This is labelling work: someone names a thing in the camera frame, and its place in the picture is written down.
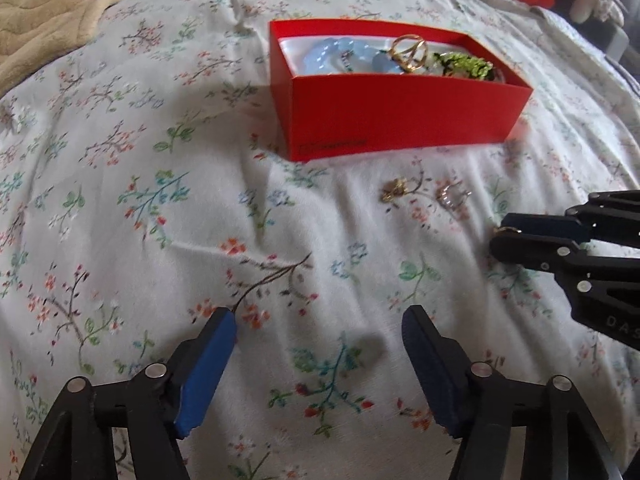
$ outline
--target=beige blanket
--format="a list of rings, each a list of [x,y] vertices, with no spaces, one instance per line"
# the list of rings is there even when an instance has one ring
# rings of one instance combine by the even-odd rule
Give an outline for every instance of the beige blanket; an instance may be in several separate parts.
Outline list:
[[[120,0],[0,0],[0,97],[93,35]]]

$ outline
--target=green beaded item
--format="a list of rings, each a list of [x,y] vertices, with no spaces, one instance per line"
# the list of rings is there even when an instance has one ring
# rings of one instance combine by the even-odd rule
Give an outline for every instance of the green beaded item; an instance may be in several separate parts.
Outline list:
[[[460,71],[467,74],[469,79],[480,81],[495,79],[494,64],[481,57],[470,56],[462,52],[448,54],[433,54],[433,58],[442,66],[442,75],[449,76]]]

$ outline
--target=floral bedsheet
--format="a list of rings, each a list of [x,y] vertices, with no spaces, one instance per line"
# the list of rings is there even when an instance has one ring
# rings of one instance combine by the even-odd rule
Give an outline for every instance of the floral bedsheet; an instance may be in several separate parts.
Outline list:
[[[279,155],[268,22],[307,16],[468,32],[534,95],[502,145],[293,164]],[[0,103],[0,478],[17,477],[68,378],[125,380],[220,305],[238,308],[238,344],[181,444],[193,479],[448,478],[459,443],[402,347],[412,303],[508,377],[571,377],[625,466],[638,353],[573,322],[548,274],[488,255],[510,210],[558,214],[638,186],[640,105],[625,85],[562,20],[512,0],[112,7],[95,41]],[[436,113],[425,103],[421,120]],[[409,193],[382,202],[396,178]],[[454,211],[435,198],[447,182],[471,192]],[[133,478],[126,432],[114,442]]]

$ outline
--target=open box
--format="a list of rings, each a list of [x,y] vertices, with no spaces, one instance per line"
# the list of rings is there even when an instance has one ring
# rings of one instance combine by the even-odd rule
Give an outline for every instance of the open box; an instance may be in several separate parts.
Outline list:
[[[491,61],[504,82],[466,78],[344,73],[297,75],[282,41],[301,36],[418,34]],[[532,89],[503,61],[460,32],[367,20],[270,23],[271,93],[290,160],[421,146],[502,142]]]

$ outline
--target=blue gripper pad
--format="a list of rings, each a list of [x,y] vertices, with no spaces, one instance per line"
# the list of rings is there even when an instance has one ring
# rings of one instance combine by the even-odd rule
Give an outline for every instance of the blue gripper pad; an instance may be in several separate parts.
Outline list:
[[[402,342],[436,422],[453,438],[465,436],[473,417],[465,374],[471,361],[465,351],[438,333],[420,305],[402,315]]]
[[[591,240],[589,229],[572,216],[507,213],[500,225],[519,229],[527,235],[567,238],[577,244]]]
[[[177,409],[174,417],[177,438],[185,438],[204,420],[236,344],[233,313],[217,308],[200,335],[188,343],[168,385],[172,405]]]

